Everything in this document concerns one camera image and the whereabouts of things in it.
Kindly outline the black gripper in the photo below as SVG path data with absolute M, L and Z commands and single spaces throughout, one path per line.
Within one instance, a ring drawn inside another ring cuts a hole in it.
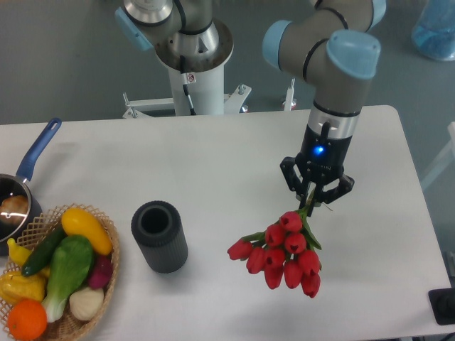
M 280 163 L 280 169 L 290 191 L 296 193 L 299 209 L 306 205 L 309 183 L 316 183 L 309 201 L 307 216 L 312 216 L 318 204 L 330 204 L 348 194 L 355 184 L 352 177 L 343 174 L 344 160 L 352 137 L 331 139 L 321 136 L 306 127 L 301 150 L 296 158 L 286 156 Z M 299 169 L 302 179 L 294 167 Z M 324 186 L 338 179 L 338 185 L 324 191 Z

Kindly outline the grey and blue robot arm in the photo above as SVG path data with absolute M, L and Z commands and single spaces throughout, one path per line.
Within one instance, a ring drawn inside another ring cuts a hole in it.
M 273 23 L 262 42 L 270 65 L 316 90 L 301 150 L 280 165 L 307 212 L 353 187 L 343 163 L 380 56 L 380 43 L 369 30 L 386 10 L 384 1 L 313 5 L 314 13 L 302 23 Z M 154 49 L 167 67 L 177 115 L 226 111 L 224 66 L 233 39 L 213 16 L 211 1 L 124 1 L 115 19 L 132 44 Z

